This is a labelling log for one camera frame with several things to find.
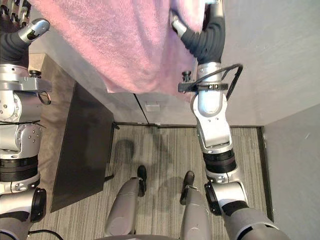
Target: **black wire handle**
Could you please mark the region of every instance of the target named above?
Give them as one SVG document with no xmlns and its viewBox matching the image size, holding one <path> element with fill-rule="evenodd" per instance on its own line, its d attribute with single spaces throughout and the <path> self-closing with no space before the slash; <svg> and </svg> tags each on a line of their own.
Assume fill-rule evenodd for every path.
<svg viewBox="0 0 320 240">
<path fill-rule="evenodd" d="M 227 67 L 221 68 L 221 69 L 219 69 L 217 71 L 211 72 L 211 73 L 199 78 L 197 81 L 195 81 L 193 83 L 193 85 L 190 86 L 190 89 L 192 89 L 195 85 L 198 85 L 199 83 L 201 83 L 206 78 L 211 77 L 211 76 L 216 75 L 216 74 L 219 74 L 219 73 L 222 73 L 222 72 L 224 72 L 224 74 L 223 74 L 223 76 L 221 78 L 221 80 L 223 81 L 225 79 L 225 77 L 227 76 L 228 72 L 233 70 L 233 69 L 236 69 L 236 68 L 238 68 L 238 70 L 234 74 L 234 78 L 233 78 L 233 80 L 232 80 L 232 82 L 230 84 L 229 90 L 226 93 L 226 99 L 228 100 L 230 98 L 232 92 L 234 91 L 234 88 L 235 88 L 235 86 L 237 84 L 237 81 L 238 81 L 238 79 L 240 77 L 240 74 L 241 74 L 242 70 L 244 69 L 244 66 L 242 64 L 240 64 L 240 63 L 233 64 L 231 66 L 227 66 Z"/>
</svg>

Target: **cabinet door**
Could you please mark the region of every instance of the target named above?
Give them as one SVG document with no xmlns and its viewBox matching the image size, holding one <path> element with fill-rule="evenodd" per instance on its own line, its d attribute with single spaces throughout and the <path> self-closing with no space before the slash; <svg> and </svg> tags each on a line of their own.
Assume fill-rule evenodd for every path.
<svg viewBox="0 0 320 240">
<path fill-rule="evenodd" d="M 150 124 L 196 125 L 190 103 L 162 93 L 137 94 L 137 99 Z"/>
</svg>

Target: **floor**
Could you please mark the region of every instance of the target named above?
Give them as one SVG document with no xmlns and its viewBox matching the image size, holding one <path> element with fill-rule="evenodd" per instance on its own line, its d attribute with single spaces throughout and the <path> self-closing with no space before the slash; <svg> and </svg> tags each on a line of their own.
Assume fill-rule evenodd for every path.
<svg viewBox="0 0 320 240">
<path fill-rule="evenodd" d="M 244 185 L 250 207 L 267 213 L 256 128 L 232 128 L 237 163 L 244 170 Z M 59 211 L 47 214 L 32 230 L 50 229 L 65 240 L 92 240 L 103 236 L 106 216 L 113 200 L 139 165 L 147 168 L 147 192 L 139 199 L 137 234 L 156 234 L 178 238 L 184 206 L 179 204 L 183 177 L 195 173 L 194 185 L 204 196 L 207 182 L 202 152 L 195 128 L 157 128 L 125 126 L 115 130 L 106 175 L 114 179 L 104 190 Z M 227 240 L 222 218 L 211 215 L 212 239 Z M 48 234 L 35 234 L 29 240 L 55 240 Z"/>
</svg>

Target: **white wall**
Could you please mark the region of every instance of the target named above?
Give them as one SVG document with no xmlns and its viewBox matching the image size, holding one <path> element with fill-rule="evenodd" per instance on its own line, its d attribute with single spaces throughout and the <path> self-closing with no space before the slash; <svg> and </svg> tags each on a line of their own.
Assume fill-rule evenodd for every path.
<svg viewBox="0 0 320 240">
<path fill-rule="evenodd" d="M 228 103 L 229 124 L 266 125 L 320 104 L 319 13 L 319 0 L 225 0 L 222 64 L 242 63 L 245 67 Z M 31 16 L 40 15 L 33 9 Z M 32 44 L 31 52 L 48 53 L 116 117 L 121 116 L 122 122 L 145 121 L 133 96 L 123 94 L 114 99 L 107 94 L 95 69 L 54 28 Z M 150 118 L 181 124 L 172 117 L 178 111 L 185 116 L 183 123 L 195 122 L 188 104 L 159 96 L 144 95 L 148 101 L 162 102 L 164 111 L 150 113 Z"/>
<path fill-rule="evenodd" d="M 320 239 L 320 104 L 264 130 L 275 223 L 291 240 Z"/>
<path fill-rule="evenodd" d="M 320 104 L 320 1 L 225 0 L 223 65 L 244 71 L 232 125 L 266 125 Z"/>
</svg>

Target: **black cylindrical joint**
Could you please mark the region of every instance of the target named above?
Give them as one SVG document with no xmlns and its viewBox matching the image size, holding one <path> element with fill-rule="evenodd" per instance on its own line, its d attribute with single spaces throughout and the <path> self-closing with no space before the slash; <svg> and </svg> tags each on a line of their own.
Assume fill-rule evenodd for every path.
<svg viewBox="0 0 320 240">
<path fill-rule="evenodd" d="M 0 182 L 17 182 L 38 173 L 38 155 L 27 158 L 0 159 Z"/>
<path fill-rule="evenodd" d="M 228 173 L 237 167 L 233 149 L 218 154 L 204 153 L 203 159 L 206 169 L 212 173 Z"/>
<path fill-rule="evenodd" d="M 213 7 L 209 11 L 210 19 L 205 30 L 197 33 L 187 28 L 181 37 L 185 47 L 197 58 L 199 65 L 210 62 L 221 63 L 225 46 L 225 19 L 221 16 L 215 16 Z"/>
</svg>

